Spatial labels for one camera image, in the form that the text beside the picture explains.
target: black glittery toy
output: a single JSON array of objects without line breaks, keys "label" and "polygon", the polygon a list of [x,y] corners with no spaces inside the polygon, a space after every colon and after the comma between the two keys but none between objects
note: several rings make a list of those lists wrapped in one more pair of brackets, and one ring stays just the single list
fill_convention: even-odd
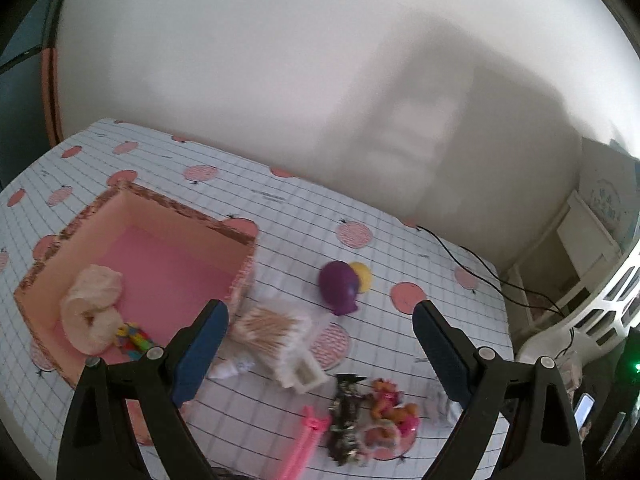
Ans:
[{"label": "black glittery toy", "polygon": [[364,396],[358,393],[357,384],[366,377],[337,374],[335,379],[337,391],[334,401],[329,406],[332,423],[326,446],[329,456],[338,465],[345,465],[347,462],[359,462],[362,459],[362,450],[356,438],[356,425]]}]

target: black line grid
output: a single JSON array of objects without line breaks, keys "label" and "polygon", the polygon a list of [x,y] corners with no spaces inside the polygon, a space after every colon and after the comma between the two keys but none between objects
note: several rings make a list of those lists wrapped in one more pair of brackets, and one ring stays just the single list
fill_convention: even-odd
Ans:
[{"label": "black line grid", "polygon": [[[127,140],[137,142],[137,148],[114,154],[114,148]],[[72,146],[82,150],[62,159],[64,150]],[[218,168],[217,176],[194,184],[182,175],[185,168],[201,164]],[[317,184],[276,177],[264,165],[245,158],[104,119],[50,150],[0,192],[0,248],[6,247],[9,256],[0,273],[0,359],[4,362],[0,394],[51,465],[57,460],[72,391],[55,372],[36,373],[29,357],[30,334],[12,293],[33,264],[31,253],[37,240],[59,232],[121,170],[137,171],[136,181],[143,186],[214,218],[239,216],[258,224],[255,283],[243,309],[264,300],[287,300],[322,312],[316,279],[325,263],[339,259],[369,266],[374,281],[369,292],[359,295],[359,310],[333,320],[350,334],[351,349],[331,375],[355,372],[392,379],[408,400],[424,410],[428,385],[438,381],[428,362],[415,362],[424,353],[413,336],[410,317],[396,311],[390,301],[391,287],[403,281],[420,285],[452,326],[464,330],[476,345],[490,345],[504,358],[513,358],[502,297],[484,283],[475,292],[462,288],[453,276],[456,264],[431,235]],[[72,195],[55,206],[46,205],[61,186],[72,186]],[[26,194],[9,208],[7,200],[21,188]],[[371,243],[361,249],[342,245],[335,230],[343,220],[366,224],[373,233]],[[470,254],[446,245],[467,267],[498,285]],[[225,357],[223,346],[217,359]],[[297,396],[277,386],[269,371],[258,365],[242,376],[205,380],[187,421],[212,465],[271,480],[300,431],[302,406],[325,411],[334,382]],[[363,392],[368,388],[364,384]],[[498,420],[474,478],[491,475],[506,430],[507,423]],[[365,467],[338,468],[320,447],[305,480],[421,478],[449,433],[450,428],[424,416],[417,443],[404,462],[372,461]],[[164,480],[155,449],[142,447],[142,452],[152,476]]]}]

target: white wall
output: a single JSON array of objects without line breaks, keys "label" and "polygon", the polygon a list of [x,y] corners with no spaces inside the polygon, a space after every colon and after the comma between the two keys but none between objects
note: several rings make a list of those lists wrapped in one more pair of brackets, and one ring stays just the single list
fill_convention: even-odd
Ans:
[{"label": "white wall", "polygon": [[640,155],[640,61],[599,0],[65,0],[65,135],[181,132],[416,218],[499,267]]}]

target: phone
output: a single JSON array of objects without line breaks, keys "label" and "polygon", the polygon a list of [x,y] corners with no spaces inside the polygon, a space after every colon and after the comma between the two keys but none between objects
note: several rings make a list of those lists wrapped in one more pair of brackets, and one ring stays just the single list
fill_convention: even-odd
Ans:
[{"label": "phone", "polygon": [[578,426],[578,431],[580,431],[580,428],[583,427],[587,421],[587,417],[591,413],[594,403],[595,399],[589,394],[582,394],[580,396],[580,400],[578,400],[578,404],[575,405],[574,409],[575,424]]}]

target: pink plastic comb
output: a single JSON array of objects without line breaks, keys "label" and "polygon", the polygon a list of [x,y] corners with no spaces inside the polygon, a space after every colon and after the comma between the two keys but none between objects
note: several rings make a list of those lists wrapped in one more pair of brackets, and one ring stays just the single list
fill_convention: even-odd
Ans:
[{"label": "pink plastic comb", "polygon": [[316,450],[322,434],[329,428],[331,417],[317,418],[311,406],[302,408],[302,432],[296,439],[291,454],[283,460],[276,480],[297,480],[306,469],[312,453]]}]

